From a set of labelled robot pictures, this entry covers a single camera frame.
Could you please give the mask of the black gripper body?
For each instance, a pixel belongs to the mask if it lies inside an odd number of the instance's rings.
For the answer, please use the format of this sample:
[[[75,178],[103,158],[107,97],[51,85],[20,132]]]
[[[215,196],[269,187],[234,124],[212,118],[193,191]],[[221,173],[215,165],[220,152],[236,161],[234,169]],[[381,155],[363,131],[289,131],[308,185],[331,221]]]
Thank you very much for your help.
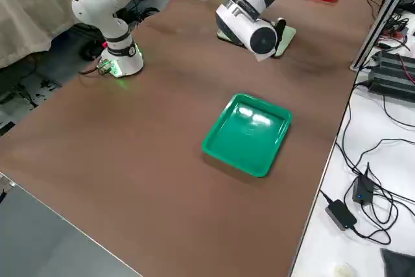
[[[278,37],[275,47],[276,51],[272,57],[278,58],[282,56],[282,54],[285,52],[287,48],[287,41],[284,39],[284,32],[287,26],[287,22],[283,18],[278,18],[276,21],[272,21],[271,24],[274,30],[276,31]]]

